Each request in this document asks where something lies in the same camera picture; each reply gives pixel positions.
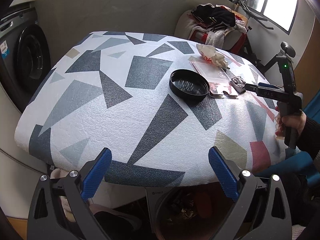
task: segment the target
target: washing machine door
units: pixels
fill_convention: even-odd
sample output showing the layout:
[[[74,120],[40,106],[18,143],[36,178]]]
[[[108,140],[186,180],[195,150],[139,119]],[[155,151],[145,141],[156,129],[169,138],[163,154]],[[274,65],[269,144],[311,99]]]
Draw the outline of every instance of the washing machine door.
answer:
[[[50,53],[42,29],[32,24],[26,27],[17,40],[14,71],[19,85],[34,94],[51,70]]]

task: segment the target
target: blue and white sticker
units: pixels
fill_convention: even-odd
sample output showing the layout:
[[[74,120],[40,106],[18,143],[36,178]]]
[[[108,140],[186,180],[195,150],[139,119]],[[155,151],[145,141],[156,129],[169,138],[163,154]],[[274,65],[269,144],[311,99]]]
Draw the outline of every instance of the blue and white sticker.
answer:
[[[7,45],[7,41],[4,41],[0,44],[1,56],[2,58],[6,58],[9,55],[9,48]]]

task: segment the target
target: geometric patterned tablecloth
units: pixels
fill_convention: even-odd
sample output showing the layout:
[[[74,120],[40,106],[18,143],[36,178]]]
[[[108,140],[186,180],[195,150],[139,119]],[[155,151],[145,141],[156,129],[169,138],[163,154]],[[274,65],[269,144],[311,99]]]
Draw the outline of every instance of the geometric patterned tablecloth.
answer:
[[[249,61],[225,55],[231,77],[265,82]],[[50,71],[23,112],[18,146],[70,171],[112,151],[105,181],[189,186],[215,181],[208,151],[217,146],[240,168],[260,171],[285,159],[275,102],[245,92],[188,105],[169,88],[170,73],[193,70],[196,43],[143,33],[90,33]]]

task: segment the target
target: hand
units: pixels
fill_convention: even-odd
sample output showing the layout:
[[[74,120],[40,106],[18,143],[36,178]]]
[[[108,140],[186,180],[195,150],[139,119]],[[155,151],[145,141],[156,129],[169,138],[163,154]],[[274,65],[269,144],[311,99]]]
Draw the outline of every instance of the hand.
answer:
[[[278,113],[276,116],[276,136],[284,137],[284,125],[297,129],[298,135],[300,136],[306,124],[306,119],[307,116],[304,112],[302,112],[302,115],[286,115],[283,117],[281,117],[280,113]]]

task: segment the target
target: metal screw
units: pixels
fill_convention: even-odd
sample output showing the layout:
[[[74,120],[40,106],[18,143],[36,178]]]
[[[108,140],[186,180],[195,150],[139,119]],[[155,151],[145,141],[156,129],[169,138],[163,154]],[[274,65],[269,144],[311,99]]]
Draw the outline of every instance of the metal screw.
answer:
[[[40,177],[40,180],[41,180],[41,181],[45,181],[45,180],[47,180],[47,178],[48,178],[47,175],[42,175],[42,176]]]
[[[280,178],[277,174],[273,174],[272,175],[272,178],[275,180],[275,181],[278,181]]]
[[[70,177],[76,177],[78,175],[78,171],[71,171],[69,175]]]
[[[242,171],[242,175],[245,177],[249,177],[251,175],[250,171],[244,170]]]

